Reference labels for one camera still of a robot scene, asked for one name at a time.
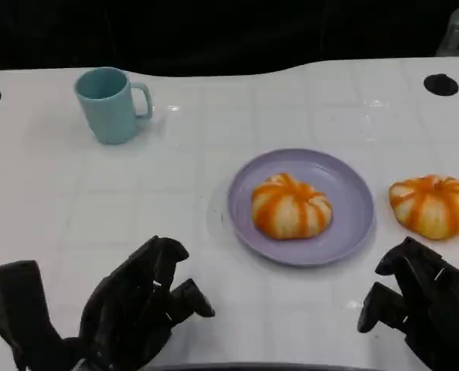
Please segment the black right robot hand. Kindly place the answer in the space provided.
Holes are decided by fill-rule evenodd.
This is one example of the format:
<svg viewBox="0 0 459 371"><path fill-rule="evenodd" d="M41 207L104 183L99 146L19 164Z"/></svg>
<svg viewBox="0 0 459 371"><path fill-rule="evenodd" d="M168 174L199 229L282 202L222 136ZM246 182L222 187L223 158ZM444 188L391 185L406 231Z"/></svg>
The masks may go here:
<svg viewBox="0 0 459 371"><path fill-rule="evenodd" d="M389 250L376 267L394 276L399 292L376 282L367 294L357 329L379 322L405 335L432 370L459 370L459 269L412 237Z"/></svg>

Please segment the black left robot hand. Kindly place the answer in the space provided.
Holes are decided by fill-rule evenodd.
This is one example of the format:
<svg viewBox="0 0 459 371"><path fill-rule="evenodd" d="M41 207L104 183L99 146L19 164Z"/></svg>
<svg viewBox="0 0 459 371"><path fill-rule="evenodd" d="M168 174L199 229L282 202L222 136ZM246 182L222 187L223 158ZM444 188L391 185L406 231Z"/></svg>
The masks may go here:
<svg viewBox="0 0 459 371"><path fill-rule="evenodd" d="M177 240L153 236L103 278L83 309L79 338L92 370L140 370L192 315L216 312L193 279L172 287L189 252Z"/></svg>

